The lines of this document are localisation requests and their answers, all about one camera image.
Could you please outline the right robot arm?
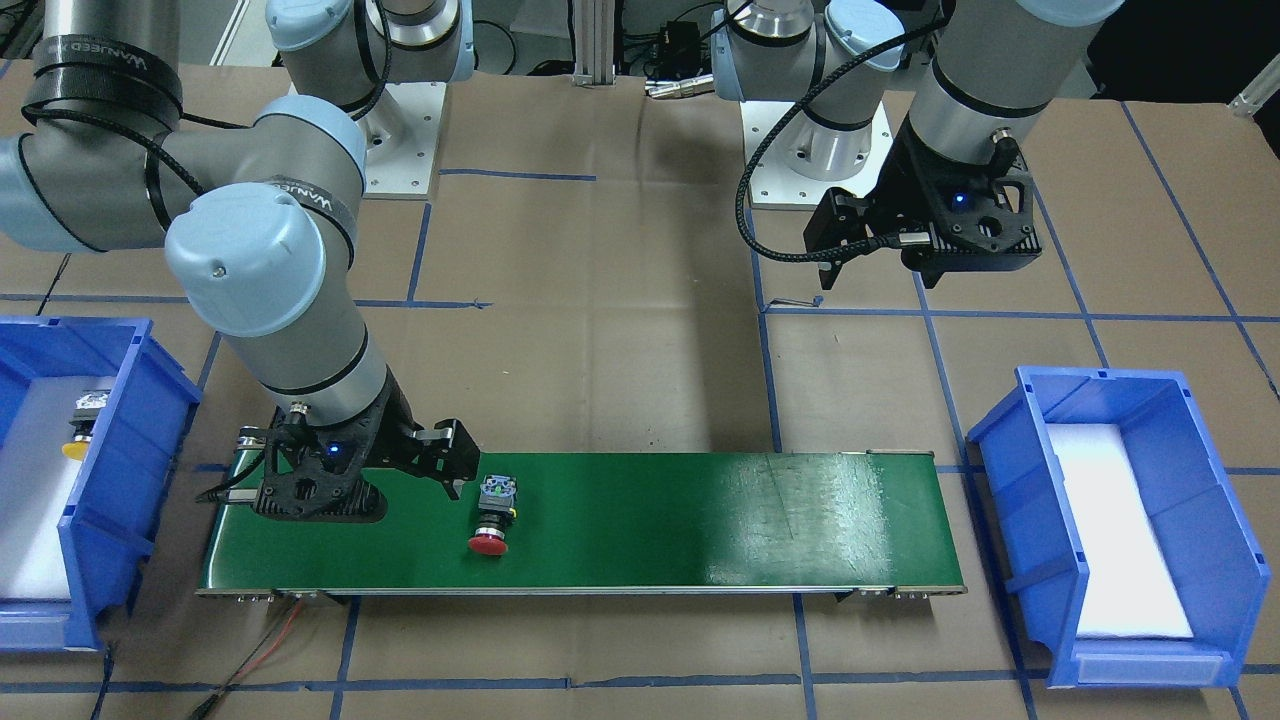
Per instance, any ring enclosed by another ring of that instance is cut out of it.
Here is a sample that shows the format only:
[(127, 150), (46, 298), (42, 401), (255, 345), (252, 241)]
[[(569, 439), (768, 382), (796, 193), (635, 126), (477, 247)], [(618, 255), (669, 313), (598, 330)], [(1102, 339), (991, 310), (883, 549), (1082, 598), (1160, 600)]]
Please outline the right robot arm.
[(192, 118), (174, 1), (49, 1), (20, 109), (3, 141), (3, 233), (45, 252), (161, 249), (195, 313), (278, 409), (250, 465), (207, 489), (283, 521), (378, 521), (387, 468), (449, 498), (480, 451), (461, 421), (424, 427), (351, 297), (370, 181), (360, 117), (389, 101), (403, 29), (417, 79), (468, 76), (461, 1), (270, 1), (294, 87), (244, 126)]

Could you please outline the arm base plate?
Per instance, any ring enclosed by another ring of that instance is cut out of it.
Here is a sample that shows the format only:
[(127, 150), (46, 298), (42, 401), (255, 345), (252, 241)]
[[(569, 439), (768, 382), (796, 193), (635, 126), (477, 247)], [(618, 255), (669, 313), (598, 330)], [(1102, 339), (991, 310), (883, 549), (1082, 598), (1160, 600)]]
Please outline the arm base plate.
[(831, 187), (863, 197), (876, 187), (891, 146), (883, 104), (878, 105), (868, 126), (851, 132), (828, 129), (799, 114), (771, 143), (753, 172), (751, 206), (813, 209)]
[(335, 138), (305, 146), (302, 178), (338, 190), (355, 177), (357, 132), (323, 110), (324, 99), (356, 120), (364, 135), (364, 196), (380, 200), (425, 200), (436, 169), (442, 110), (448, 85), (417, 82), (380, 86), (358, 70), (301, 70), (289, 67), (291, 92), (265, 106), (260, 115), (284, 113), (335, 131)]

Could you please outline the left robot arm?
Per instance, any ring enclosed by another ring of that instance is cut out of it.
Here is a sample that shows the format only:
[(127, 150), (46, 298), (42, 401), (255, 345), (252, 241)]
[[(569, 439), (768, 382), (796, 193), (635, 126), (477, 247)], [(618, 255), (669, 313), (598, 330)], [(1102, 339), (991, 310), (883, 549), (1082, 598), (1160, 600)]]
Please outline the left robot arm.
[[(842, 268), (899, 252), (925, 287), (948, 273), (1015, 272), (1043, 251), (1023, 143), (1117, 1), (959, 1), (906, 29), (878, 1), (730, 1), (709, 42), (714, 90), (787, 102), (745, 161), (733, 196), (744, 243), (774, 263), (810, 263), (829, 290)], [(906, 46), (933, 58), (868, 191), (858, 173), (873, 119)], [(824, 184), (800, 252), (762, 243), (746, 210), (767, 159)]]

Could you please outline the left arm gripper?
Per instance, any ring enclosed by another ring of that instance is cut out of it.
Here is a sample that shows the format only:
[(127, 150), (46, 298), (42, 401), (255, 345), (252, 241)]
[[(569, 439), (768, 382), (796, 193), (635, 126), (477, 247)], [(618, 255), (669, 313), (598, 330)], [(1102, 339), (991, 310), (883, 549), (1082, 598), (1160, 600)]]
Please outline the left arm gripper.
[(828, 251), (818, 278), (832, 290), (845, 263), (897, 236), (902, 264), (934, 286), (947, 273), (1015, 272), (1038, 259), (1030, 196), (1036, 188), (1018, 141), (989, 136), (975, 164), (954, 161), (911, 129), (893, 141), (868, 199), (828, 188), (808, 222), (808, 252)]

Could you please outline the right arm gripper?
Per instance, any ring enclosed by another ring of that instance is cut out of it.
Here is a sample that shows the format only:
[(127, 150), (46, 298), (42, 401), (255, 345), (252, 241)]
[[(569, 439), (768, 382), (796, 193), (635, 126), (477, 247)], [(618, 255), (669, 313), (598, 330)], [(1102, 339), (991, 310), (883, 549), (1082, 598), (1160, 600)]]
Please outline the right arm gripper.
[(346, 421), (319, 427), (294, 405), (266, 430), (262, 479), (252, 510), (284, 521), (378, 521), (387, 500), (369, 482), (367, 468), (393, 468), (428, 477), (458, 500), (475, 479), (481, 451), (457, 418), (428, 429), (417, 424), (398, 386), (384, 386), (366, 409)]

